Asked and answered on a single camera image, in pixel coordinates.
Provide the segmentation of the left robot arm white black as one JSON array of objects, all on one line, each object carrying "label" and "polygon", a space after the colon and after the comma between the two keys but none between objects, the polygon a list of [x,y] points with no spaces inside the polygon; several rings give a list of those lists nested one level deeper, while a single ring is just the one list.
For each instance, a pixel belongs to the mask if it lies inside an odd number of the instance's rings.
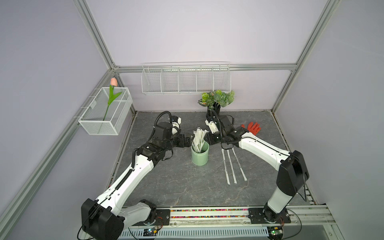
[{"label": "left robot arm white black", "polygon": [[189,148],[192,137],[178,135],[170,139],[152,138],[133,151],[133,160],[118,179],[95,200],[87,199],[81,207],[81,231],[92,240],[116,240],[122,231],[137,223],[154,224],[157,206],[148,200],[123,208],[140,181],[164,161],[167,151]]}]

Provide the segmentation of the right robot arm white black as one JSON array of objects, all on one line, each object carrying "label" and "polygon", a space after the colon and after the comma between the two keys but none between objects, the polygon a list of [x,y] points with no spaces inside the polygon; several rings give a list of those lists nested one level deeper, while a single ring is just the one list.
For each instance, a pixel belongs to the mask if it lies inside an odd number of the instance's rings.
[{"label": "right robot arm white black", "polygon": [[243,127],[235,129],[230,125],[219,129],[211,122],[206,140],[210,145],[221,143],[246,150],[278,171],[277,187],[262,210],[262,216],[267,223],[276,223],[281,219],[288,203],[310,177],[304,156],[299,151],[282,150],[261,140]]}]

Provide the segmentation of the green cylindrical storage cup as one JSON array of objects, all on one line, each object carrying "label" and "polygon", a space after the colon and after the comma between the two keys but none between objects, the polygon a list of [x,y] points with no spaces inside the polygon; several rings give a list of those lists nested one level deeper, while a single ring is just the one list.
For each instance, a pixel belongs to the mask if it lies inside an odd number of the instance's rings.
[{"label": "green cylindrical storage cup", "polygon": [[210,149],[210,145],[207,143],[207,142],[204,142],[204,145],[202,147],[202,152],[201,153],[197,153],[195,151],[195,148],[194,146],[191,146],[191,150],[192,150],[192,162],[196,165],[196,166],[203,166],[205,165],[207,162],[208,162],[208,158],[209,158],[209,149]]}]

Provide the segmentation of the white straw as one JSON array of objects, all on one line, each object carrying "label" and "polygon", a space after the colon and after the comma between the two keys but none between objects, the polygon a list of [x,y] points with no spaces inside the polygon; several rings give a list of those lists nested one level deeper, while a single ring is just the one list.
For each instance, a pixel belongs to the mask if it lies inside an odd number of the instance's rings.
[{"label": "white straw", "polygon": [[230,183],[230,180],[229,180],[229,174],[228,174],[228,169],[227,169],[224,149],[221,149],[221,152],[222,152],[222,157],[223,157],[223,163],[224,163],[224,169],[225,169],[227,184],[230,185],[231,183]]},{"label": "white straw", "polygon": [[246,177],[246,175],[245,175],[245,173],[244,173],[244,170],[243,170],[243,168],[242,168],[242,166],[241,166],[241,164],[240,164],[239,158],[238,158],[238,156],[237,156],[237,154],[236,154],[234,148],[232,148],[232,152],[233,152],[233,154],[234,154],[234,156],[235,156],[235,159],[236,159],[237,164],[238,164],[238,166],[239,166],[239,169],[240,169],[240,171],[241,171],[241,173],[242,173],[242,176],[243,176],[243,178],[244,178],[244,181],[248,181],[248,179],[247,179],[247,177]]},{"label": "white straw", "polygon": [[232,172],[233,180],[234,180],[234,183],[237,184],[237,178],[236,178],[236,175],[235,175],[235,172],[234,172],[234,166],[233,166],[233,163],[232,163],[230,151],[229,150],[226,150],[226,151],[227,151],[227,155],[228,155],[229,162],[230,162],[230,167],[231,167],[231,172]]}]

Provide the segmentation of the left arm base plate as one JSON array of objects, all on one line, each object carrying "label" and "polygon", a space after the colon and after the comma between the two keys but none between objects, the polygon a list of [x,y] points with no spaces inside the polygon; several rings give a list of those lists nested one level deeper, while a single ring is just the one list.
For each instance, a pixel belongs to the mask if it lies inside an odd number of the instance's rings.
[{"label": "left arm base plate", "polygon": [[138,222],[134,226],[168,226],[171,220],[170,209],[157,209],[148,220]]}]

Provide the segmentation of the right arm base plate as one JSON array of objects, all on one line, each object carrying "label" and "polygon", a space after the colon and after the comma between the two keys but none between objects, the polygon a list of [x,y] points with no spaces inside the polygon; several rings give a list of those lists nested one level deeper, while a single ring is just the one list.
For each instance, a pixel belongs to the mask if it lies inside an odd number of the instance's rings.
[{"label": "right arm base plate", "polygon": [[288,210],[284,208],[280,213],[275,213],[265,208],[249,208],[248,218],[251,224],[289,224],[291,219]]}]

